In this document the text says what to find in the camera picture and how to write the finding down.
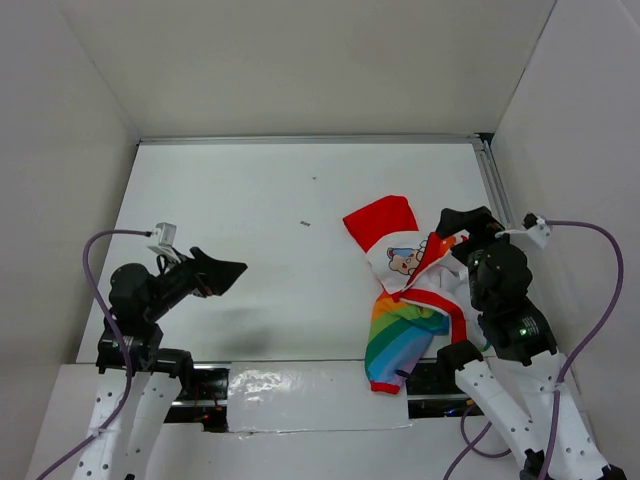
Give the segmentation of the rainbow white red kids jacket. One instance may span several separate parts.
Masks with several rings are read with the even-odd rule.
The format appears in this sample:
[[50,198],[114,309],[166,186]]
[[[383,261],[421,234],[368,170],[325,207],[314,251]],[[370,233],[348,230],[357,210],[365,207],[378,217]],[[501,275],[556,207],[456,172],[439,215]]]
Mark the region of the rainbow white red kids jacket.
[[364,369],[376,393],[398,394],[434,337],[468,339],[467,273],[451,249],[465,233],[419,229],[408,200],[382,197],[343,218],[382,287],[374,302]]

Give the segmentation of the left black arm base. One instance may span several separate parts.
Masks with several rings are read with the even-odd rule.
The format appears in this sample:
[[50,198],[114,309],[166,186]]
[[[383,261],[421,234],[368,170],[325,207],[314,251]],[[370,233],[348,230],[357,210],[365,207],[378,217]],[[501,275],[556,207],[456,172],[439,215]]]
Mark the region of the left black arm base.
[[195,364],[190,386],[172,403],[165,424],[194,424],[209,433],[228,431],[230,364]]

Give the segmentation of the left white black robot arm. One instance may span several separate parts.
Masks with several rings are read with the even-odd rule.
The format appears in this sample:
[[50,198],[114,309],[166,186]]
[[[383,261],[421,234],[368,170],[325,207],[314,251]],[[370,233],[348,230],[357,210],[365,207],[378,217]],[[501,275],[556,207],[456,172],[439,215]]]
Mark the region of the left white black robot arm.
[[241,262],[216,260],[199,248],[179,253],[154,248],[158,274],[125,264],[110,278],[110,313],[98,341],[95,403],[74,476],[142,479],[164,420],[176,399],[196,390],[197,374],[186,350],[161,347],[159,320],[188,296],[221,296],[246,271]]

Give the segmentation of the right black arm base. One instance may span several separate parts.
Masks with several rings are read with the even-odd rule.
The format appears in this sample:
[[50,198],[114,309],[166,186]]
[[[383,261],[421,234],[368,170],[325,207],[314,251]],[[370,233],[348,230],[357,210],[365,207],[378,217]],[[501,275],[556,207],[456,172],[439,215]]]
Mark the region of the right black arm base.
[[459,418],[471,398],[447,380],[434,359],[421,360],[411,372],[398,370],[405,381],[410,419]]

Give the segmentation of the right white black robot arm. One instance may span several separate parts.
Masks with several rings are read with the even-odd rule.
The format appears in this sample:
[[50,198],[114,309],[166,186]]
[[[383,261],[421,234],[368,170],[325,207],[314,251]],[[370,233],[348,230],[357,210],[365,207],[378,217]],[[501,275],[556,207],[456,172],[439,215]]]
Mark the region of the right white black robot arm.
[[501,385],[479,350],[464,341],[437,353],[436,379],[448,392],[462,390],[482,411],[514,456],[522,479],[622,479],[624,471],[598,450],[565,377],[573,361],[599,333],[616,306],[624,280],[619,244],[598,227],[613,247],[617,279],[604,315],[574,348],[563,355],[542,312],[528,297],[533,275],[519,241],[538,248],[549,241],[557,221],[529,213],[519,229],[506,229],[486,207],[462,212],[444,209],[435,233],[467,232],[451,249],[468,269],[472,306],[478,323],[524,402]]

